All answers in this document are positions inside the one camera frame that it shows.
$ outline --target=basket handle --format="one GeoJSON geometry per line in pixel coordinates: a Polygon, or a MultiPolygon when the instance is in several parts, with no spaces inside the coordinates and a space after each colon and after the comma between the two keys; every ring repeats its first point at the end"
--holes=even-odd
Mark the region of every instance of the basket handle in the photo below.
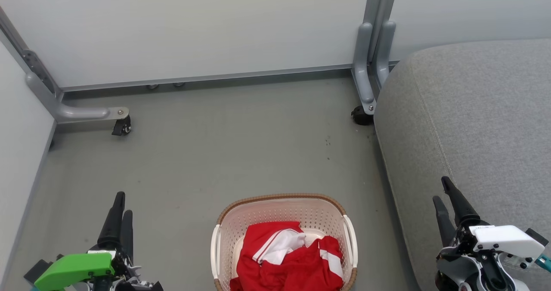
{"type": "Polygon", "coordinates": [[[356,232],[354,231],[354,226],[352,226],[352,221],[348,218],[347,215],[343,215],[344,224],[348,231],[348,237],[350,238],[350,243],[352,244],[352,267],[358,267],[358,241],[356,240],[356,232]]]}
{"type": "Polygon", "coordinates": [[[220,224],[214,227],[210,239],[210,269],[214,279],[218,279],[220,272],[220,224]]]}

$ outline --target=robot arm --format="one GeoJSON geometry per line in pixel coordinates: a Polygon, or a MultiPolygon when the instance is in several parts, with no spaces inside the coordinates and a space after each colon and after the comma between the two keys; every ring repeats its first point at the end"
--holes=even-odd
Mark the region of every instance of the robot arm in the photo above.
{"type": "Polygon", "coordinates": [[[444,246],[436,258],[436,285],[440,291],[528,291],[524,283],[504,270],[502,254],[523,269],[536,263],[551,272],[551,261],[542,254],[548,244],[543,236],[531,229],[522,232],[516,226],[489,225],[448,177],[442,178],[442,184],[452,203],[457,228],[440,197],[433,197],[444,246]]]}
{"type": "Polygon", "coordinates": [[[33,290],[62,291],[163,291],[159,282],[140,280],[133,264],[132,211],[124,211],[124,192],[117,193],[98,244],[85,254],[59,255],[56,262],[40,260],[24,278],[33,290]]]}

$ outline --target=metal bracket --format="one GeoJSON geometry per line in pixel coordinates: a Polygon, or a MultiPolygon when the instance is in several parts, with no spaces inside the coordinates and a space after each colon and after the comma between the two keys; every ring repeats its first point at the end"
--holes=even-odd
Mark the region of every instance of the metal bracket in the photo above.
{"type": "Polygon", "coordinates": [[[57,86],[42,61],[38,58],[33,50],[22,50],[21,56],[25,60],[25,63],[29,66],[31,71],[38,76],[38,78],[44,83],[51,93],[54,93],[56,97],[61,94],[61,89],[57,86]]]}
{"type": "Polygon", "coordinates": [[[396,23],[392,21],[387,21],[381,26],[381,34],[379,36],[377,49],[375,50],[375,55],[373,58],[373,63],[377,70],[376,77],[379,87],[384,85],[384,82],[390,73],[388,57],[390,56],[390,48],[392,47],[392,40],[394,39],[395,30],[396,23]]]}
{"type": "Polygon", "coordinates": [[[368,115],[373,115],[376,106],[375,96],[368,77],[368,52],[372,32],[373,26],[370,23],[360,25],[352,67],[354,83],[356,83],[364,112],[368,115]]]}
{"type": "Polygon", "coordinates": [[[67,106],[55,98],[35,73],[27,73],[25,81],[58,124],[120,120],[129,115],[129,110],[126,107],[83,108],[67,106]]]}

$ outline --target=white wall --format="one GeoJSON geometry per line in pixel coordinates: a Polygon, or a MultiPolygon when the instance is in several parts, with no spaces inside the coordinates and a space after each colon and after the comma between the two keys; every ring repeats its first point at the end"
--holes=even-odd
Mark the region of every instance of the white wall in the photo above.
{"type": "Polygon", "coordinates": [[[0,0],[60,87],[351,64],[366,0],[0,0]]]}
{"type": "Polygon", "coordinates": [[[0,286],[53,127],[2,42],[0,32],[0,286]]]}
{"type": "Polygon", "coordinates": [[[551,0],[394,0],[390,60],[475,40],[551,38],[551,0]]]}

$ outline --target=white stripe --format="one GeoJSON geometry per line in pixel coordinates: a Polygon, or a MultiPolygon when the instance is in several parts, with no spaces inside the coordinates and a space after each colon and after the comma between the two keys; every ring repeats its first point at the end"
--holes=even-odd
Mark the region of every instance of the white stripe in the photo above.
{"type": "Polygon", "coordinates": [[[281,230],[270,246],[268,246],[260,258],[258,258],[258,264],[261,264],[263,261],[268,261],[274,265],[281,265],[285,255],[304,246],[305,237],[305,233],[299,233],[295,230],[281,230]]]}
{"type": "Polygon", "coordinates": [[[274,234],[272,234],[272,236],[270,236],[270,238],[268,238],[268,240],[264,243],[264,246],[260,247],[260,249],[258,249],[258,251],[254,254],[254,256],[252,256],[252,259],[254,261],[258,261],[258,258],[260,257],[260,254],[262,253],[262,251],[264,251],[264,249],[266,249],[268,247],[268,244],[276,236],[277,232],[274,232],[274,234]]]}
{"type": "Polygon", "coordinates": [[[254,256],[252,256],[252,259],[256,262],[259,262],[259,263],[262,262],[262,256],[264,254],[266,254],[266,252],[269,250],[269,247],[273,246],[274,242],[276,242],[275,236],[281,234],[284,231],[292,231],[292,232],[295,232],[295,233],[299,234],[297,231],[295,231],[293,229],[283,229],[283,230],[278,230],[277,232],[274,232],[274,234],[272,234],[272,236],[270,236],[270,238],[268,238],[268,240],[264,243],[264,245],[262,245],[262,247],[260,249],[258,249],[258,251],[254,254],[254,256]]]}
{"type": "Polygon", "coordinates": [[[341,258],[335,254],[330,254],[327,250],[320,249],[319,255],[329,263],[329,271],[343,279],[343,269],[341,267],[341,258]]]}

